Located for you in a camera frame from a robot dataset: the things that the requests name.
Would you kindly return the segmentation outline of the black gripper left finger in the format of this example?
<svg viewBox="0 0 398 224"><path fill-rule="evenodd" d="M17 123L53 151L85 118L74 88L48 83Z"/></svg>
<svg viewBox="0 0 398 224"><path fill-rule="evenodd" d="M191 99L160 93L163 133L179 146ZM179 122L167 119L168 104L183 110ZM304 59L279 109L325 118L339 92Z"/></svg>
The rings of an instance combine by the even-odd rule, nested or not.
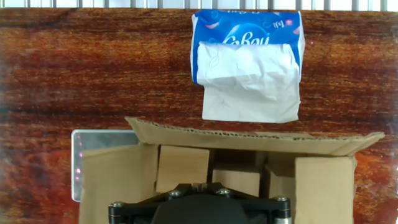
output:
<svg viewBox="0 0 398 224"><path fill-rule="evenodd" d="M192 184L178 184L176 188L138 203L112 202L108 205L109 224L134 223L137 216L154 215L165 202L180 199L195 193Z"/></svg>

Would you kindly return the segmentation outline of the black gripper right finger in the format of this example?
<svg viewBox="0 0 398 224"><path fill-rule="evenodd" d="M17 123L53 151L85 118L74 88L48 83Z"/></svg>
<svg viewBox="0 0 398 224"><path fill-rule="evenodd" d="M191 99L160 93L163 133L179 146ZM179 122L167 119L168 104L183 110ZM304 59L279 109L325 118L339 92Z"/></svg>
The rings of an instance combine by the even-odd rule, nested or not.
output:
<svg viewBox="0 0 398 224"><path fill-rule="evenodd" d="M266 214L267 223L291 224L292 210L290 199L284 196L259 198L225 187L219 182L204 184L204 192L239 202L245 212Z"/></svg>

